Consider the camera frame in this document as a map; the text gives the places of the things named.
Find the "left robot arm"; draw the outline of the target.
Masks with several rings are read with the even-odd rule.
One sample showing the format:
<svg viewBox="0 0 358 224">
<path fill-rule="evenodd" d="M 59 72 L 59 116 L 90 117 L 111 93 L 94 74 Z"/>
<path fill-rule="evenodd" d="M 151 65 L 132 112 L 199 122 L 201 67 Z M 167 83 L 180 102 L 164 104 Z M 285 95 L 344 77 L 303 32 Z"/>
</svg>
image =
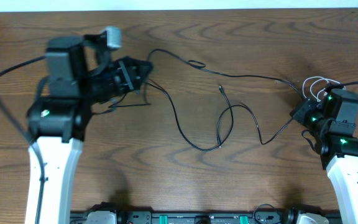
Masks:
<svg viewBox="0 0 358 224">
<path fill-rule="evenodd" d="M 145 60 L 112 60 L 120 43 L 119 35 L 107 33 L 48 42 L 49 95 L 38 97 L 27 112 L 32 140 L 26 223 L 70 221 L 73 181 L 92 106 L 140 90 L 152 71 Z"/>
</svg>

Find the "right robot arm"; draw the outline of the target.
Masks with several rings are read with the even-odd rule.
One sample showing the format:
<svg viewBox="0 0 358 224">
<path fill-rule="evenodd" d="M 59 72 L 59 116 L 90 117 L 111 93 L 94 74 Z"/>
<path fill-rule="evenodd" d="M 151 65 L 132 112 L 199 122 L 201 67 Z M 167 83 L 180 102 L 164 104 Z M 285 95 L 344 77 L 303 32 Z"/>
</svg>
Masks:
<svg viewBox="0 0 358 224">
<path fill-rule="evenodd" d="M 333 185 L 342 222 L 358 223 L 358 94 L 334 88 L 321 101 L 301 102 L 290 115 L 312 137 L 309 145 Z"/>
</svg>

